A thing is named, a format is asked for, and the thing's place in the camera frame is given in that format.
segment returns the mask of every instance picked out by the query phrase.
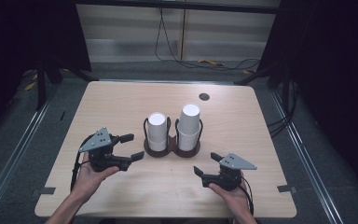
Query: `human hand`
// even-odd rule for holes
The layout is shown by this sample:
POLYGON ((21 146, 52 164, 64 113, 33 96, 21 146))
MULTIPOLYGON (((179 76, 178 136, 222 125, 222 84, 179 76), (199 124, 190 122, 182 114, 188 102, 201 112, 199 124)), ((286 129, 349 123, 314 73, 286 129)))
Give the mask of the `human hand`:
POLYGON ((86 203, 90 197, 97 191, 101 183, 110 175, 118 172, 118 167, 109 167, 99 173, 94 172, 89 162, 89 153, 85 152, 77 181, 71 194, 75 195, 82 203, 86 203))
MULTIPOLYGON (((242 180, 241 186, 246 189, 246 185, 242 180)), ((209 188, 218 194, 225 201, 228 209, 240 224, 256 223, 254 217, 249 210, 248 198, 245 193, 236 188, 232 191, 226 191, 220 186, 211 183, 209 188)))

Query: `white cup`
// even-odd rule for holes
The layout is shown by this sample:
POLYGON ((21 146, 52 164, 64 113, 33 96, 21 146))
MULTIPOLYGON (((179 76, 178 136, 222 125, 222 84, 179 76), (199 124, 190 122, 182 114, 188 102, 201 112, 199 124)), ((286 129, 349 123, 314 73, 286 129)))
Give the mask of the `white cup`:
POLYGON ((194 135, 200 131, 200 108, 197 105, 187 104, 183 106, 178 129, 186 135, 194 135))
POLYGON ((155 143, 150 141, 150 139, 147 139, 147 143, 149 144, 150 149, 153 151, 162 151, 167 147, 167 141, 155 143))
POLYGON ((178 132, 179 132, 179 134, 178 134, 179 135, 179 141, 178 141, 179 149, 181 149, 183 151, 189 151, 196 146, 197 141, 199 140, 200 132, 196 132, 191 135, 184 134, 180 130, 178 130, 178 132))
POLYGON ((159 112, 151 114, 147 123, 147 138, 153 143, 167 140, 167 119, 159 112))

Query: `wooden table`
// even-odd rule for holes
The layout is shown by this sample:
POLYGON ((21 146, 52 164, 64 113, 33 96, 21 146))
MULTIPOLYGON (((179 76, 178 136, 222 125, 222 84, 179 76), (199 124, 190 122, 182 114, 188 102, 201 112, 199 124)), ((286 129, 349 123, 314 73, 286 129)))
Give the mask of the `wooden table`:
MULTIPOLYGON (((233 152, 255 164, 243 171, 255 203, 255 217, 293 217, 296 207, 286 185, 282 167, 266 123, 250 87, 205 84, 140 82, 91 82, 80 102, 68 134, 49 175, 46 187, 53 195, 41 195, 35 213, 49 217, 69 194, 76 153, 83 140, 103 126, 113 135, 134 133, 134 140, 117 144, 113 153, 130 156, 144 150, 144 120, 153 112, 179 119, 186 103, 200 107, 204 129, 200 152, 180 158, 171 152, 162 158, 145 153, 127 172, 119 172, 101 184, 78 211, 87 217, 231 217, 221 198, 202 187, 193 166, 217 175, 219 165, 211 152, 226 156, 233 152), (199 98, 210 96, 208 101, 199 98)), ((175 136, 171 127, 170 136, 175 136)))

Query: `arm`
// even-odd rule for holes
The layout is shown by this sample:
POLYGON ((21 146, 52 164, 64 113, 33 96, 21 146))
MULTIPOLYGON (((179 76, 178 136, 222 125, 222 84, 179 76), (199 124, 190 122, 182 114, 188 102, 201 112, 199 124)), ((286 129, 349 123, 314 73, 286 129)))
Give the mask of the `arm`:
MULTIPOLYGON (((89 160, 89 153, 86 152, 83 162, 89 160)), ((110 167, 100 173, 92 170, 90 163, 86 162, 80 167, 77 181, 72 192, 63 200, 53 215, 46 222, 47 224, 70 223, 80 207, 86 203, 101 183, 110 175, 118 172, 118 168, 110 167)))
MULTIPOLYGON (((244 189, 246 189, 246 185, 243 180, 241 185, 244 189)), ((220 188, 220 186, 215 185, 214 183, 210 184, 209 188, 213 190, 216 194, 220 195, 220 197, 222 197, 228 209, 240 224, 256 223, 255 218, 252 216, 249 210, 248 199, 246 198, 246 195, 242 192, 242 190, 236 188, 232 191, 226 191, 220 188)))

